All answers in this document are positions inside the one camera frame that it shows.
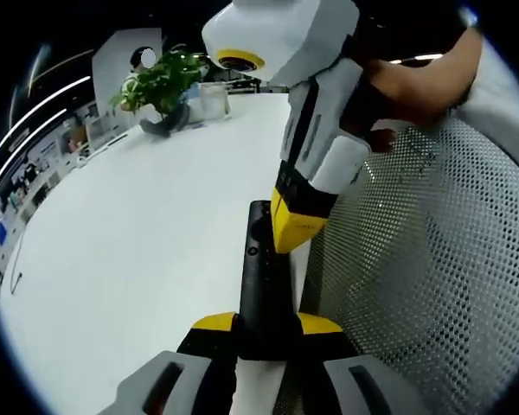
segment white table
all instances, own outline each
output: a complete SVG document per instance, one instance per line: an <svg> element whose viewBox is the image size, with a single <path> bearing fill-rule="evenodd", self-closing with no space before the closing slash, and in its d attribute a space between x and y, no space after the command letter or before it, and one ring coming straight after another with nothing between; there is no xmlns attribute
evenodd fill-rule
<svg viewBox="0 0 519 415"><path fill-rule="evenodd" d="M17 260L22 280L14 296L3 285L0 311L54 412L100 411L195 321L238 311L248 206L271 198L286 100L234 96L231 119L166 140L135 127L37 209ZM294 258L297 298L308 250ZM233 413L270 413L283 369L239 362Z"/></svg>

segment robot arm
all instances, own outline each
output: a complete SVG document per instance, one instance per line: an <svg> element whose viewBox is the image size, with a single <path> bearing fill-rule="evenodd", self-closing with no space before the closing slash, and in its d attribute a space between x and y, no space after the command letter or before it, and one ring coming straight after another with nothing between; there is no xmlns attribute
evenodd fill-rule
<svg viewBox="0 0 519 415"><path fill-rule="evenodd" d="M358 19L350 0L234 0L202 31L218 66L290 87L291 115L272 194L278 253L321 230L369 155L364 128L352 135L339 126L361 89L362 67L343 55Z"/></svg>

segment wall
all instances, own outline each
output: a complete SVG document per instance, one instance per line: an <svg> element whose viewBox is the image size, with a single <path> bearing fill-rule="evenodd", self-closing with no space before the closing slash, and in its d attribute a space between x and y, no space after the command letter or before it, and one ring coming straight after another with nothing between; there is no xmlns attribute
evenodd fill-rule
<svg viewBox="0 0 519 415"><path fill-rule="evenodd" d="M81 108L75 110L75 113L80 117L83 124L86 124L90 118L85 118L88 114L88 108L95 104L95 101L83 105ZM73 123L73 119L69 119L69 125ZM62 154L60 149L61 135L64 134L70 127L64 124L58 125L46 136L42 137L34 146L27 152L27 158L35 163L37 159L45 158L48 164L52 167L59 163ZM12 180L17 179L22 174L22 168L16 170L12 175Z"/></svg>
<svg viewBox="0 0 519 415"><path fill-rule="evenodd" d="M159 28L129 29L115 32L93 57L94 95L100 116L112 111L110 99L119 93L125 78L131 71L132 53L142 46L150 46L156 56L162 53L162 31ZM115 111L119 132L132 127L130 113L119 107Z"/></svg>

